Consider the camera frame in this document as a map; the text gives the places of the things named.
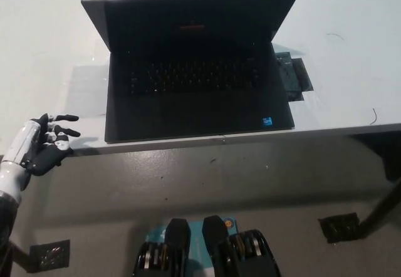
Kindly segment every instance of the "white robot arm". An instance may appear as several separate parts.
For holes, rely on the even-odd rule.
[[[31,174],[44,175],[72,154],[68,136],[79,137],[77,131],[53,123],[75,122],[74,115],[51,116],[28,120],[18,132],[0,163],[0,248],[8,242],[14,220]]]

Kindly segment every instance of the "laptop screen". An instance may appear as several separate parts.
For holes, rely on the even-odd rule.
[[[213,40],[270,42],[295,0],[82,0],[113,53],[148,55]]]

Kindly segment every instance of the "gray floor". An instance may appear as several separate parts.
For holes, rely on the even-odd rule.
[[[318,224],[364,218],[389,188],[380,158],[348,138],[72,158],[31,181],[12,239],[26,250],[71,239],[70,267],[37,276],[130,276],[150,228],[227,214],[264,233],[284,277],[400,276],[397,215],[336,245]],[[13,276],[26,274],[14,266]]]

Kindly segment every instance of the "laptop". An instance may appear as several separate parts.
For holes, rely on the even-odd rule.
[[[110,50],[105,141],[294,127],[271,44],[295,0],[82,0]]]

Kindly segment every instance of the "table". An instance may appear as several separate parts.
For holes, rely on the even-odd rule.
[[[314,91],[294,130],[129,144],[104,142],[109,52],[80,0],[1,0],[0,155],[27,119],[81,117],[78,155],[401,129],[401,0],[297,0],[276,52],[302,57]]]

